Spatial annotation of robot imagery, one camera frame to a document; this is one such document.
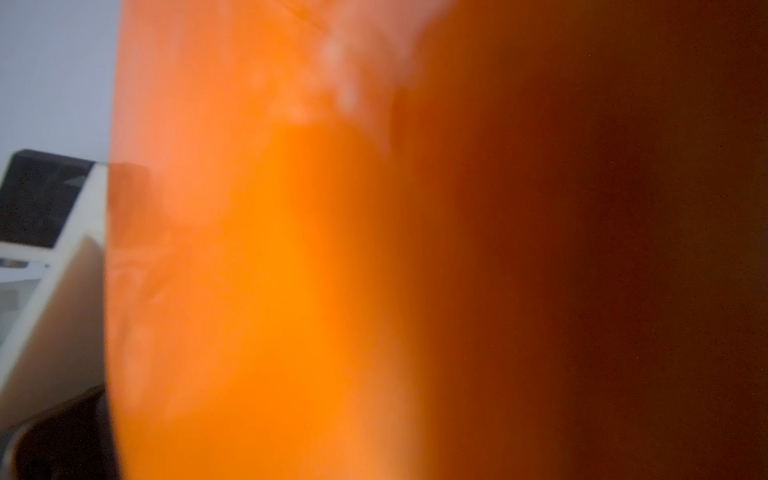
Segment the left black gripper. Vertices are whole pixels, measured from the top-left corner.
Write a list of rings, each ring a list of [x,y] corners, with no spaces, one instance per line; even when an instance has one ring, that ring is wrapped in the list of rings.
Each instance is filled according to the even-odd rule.
[[[106,389],[97,386],[1,430],[3,479],[115,479]]]

